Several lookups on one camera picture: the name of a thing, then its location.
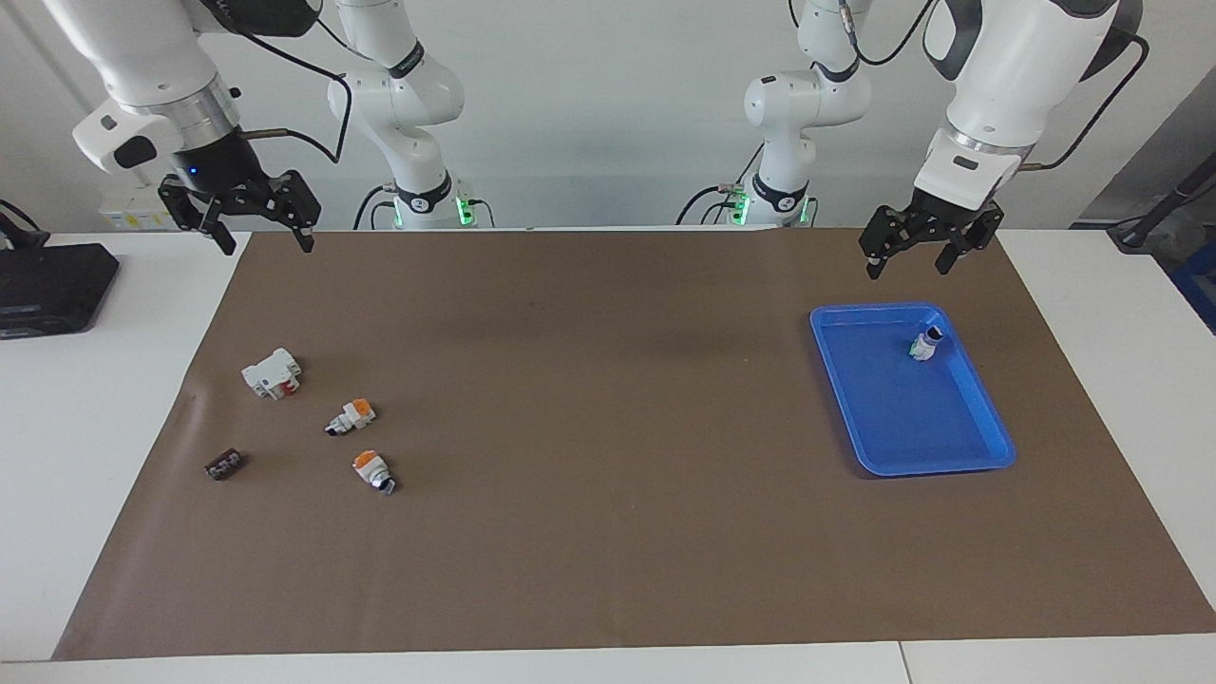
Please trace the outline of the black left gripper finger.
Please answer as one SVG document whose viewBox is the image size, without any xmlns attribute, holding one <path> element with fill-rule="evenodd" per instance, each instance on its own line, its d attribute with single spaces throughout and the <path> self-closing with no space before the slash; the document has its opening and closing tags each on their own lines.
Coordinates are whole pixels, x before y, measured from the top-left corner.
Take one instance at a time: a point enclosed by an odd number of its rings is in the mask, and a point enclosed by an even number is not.
<svg viewBox="0 0 1216 684">
<path fill-rule="evenodd" d="M 995 200 L 987 200 L 980 211 L 961 215 L 955 222 L 945 222 L 946 242 L 938 256 L 940 276 L 955 269 L 961 257 L 985 250 L 1003 222 L 1004 212 Z"/>
<path fill-rule="evenodd" d="M 918 207 L 879 206 L 858 237 L 869 280 L 882 277 L 886 260 L 921 243 L 927 224 L 928 213 Z"/>
</svg>

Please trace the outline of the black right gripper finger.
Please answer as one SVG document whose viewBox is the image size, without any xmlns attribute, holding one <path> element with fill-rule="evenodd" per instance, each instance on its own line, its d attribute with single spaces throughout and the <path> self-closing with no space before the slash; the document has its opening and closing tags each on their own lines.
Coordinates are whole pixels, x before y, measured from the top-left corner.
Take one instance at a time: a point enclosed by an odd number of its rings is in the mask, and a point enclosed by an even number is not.
<svg viewBox="0 0 1216 684">
<path fill-rule="evenodd" d="M 286 226 L 302 252 L 313 252 L 321 204 L 298 170 L 252 183 L 252 206 L 264 219 Z"/>
<path fill-rule="evenodd" d="M 158 186 L 158 196 L 180 230 L 212 239 L 225 256 L 233 256 L 238 243 L 221 220 L 224 213 L 220 200 L 208 200 L 207 208 L 199 209 L 195 201 L 195 192 L 178 175 L 163 178 L 161 186 Z"/>
</svg>

